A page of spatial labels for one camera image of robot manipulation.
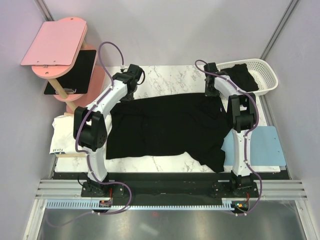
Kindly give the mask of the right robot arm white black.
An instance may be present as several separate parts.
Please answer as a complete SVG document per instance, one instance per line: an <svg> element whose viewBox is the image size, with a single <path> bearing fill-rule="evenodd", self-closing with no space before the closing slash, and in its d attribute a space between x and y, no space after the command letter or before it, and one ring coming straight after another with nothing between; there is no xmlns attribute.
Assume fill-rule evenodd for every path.
<svg viewBox="0 0 320 240"><path fill-rule="evenodd" d="M239 88L226 72L218 71L214 62L205 63L203 70L205 92L210 96L220 93L228 99L226 117L234 149L229 191L235 197L258 197L257 184L250 169L251 136L259 121L256 97Z"/></svg>

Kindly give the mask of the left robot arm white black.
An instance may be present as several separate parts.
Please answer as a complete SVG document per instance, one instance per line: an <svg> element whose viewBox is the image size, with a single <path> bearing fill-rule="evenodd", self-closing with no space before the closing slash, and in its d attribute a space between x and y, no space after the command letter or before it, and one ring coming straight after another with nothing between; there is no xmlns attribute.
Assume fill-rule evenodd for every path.
<svg viewBox="0 0 320 240"><path fill-rule="evenodd" d="M102 150L108 138L106 117L120 100L133 95L139 85L138 81L145 76L140 66L130 64L126 71L111 77L109 86L93 102L74 110L75 150L86 154L88 177L95 181L92 191L99 197L106 196L110 191L109 183L104 181L108 171Z"/></svg>

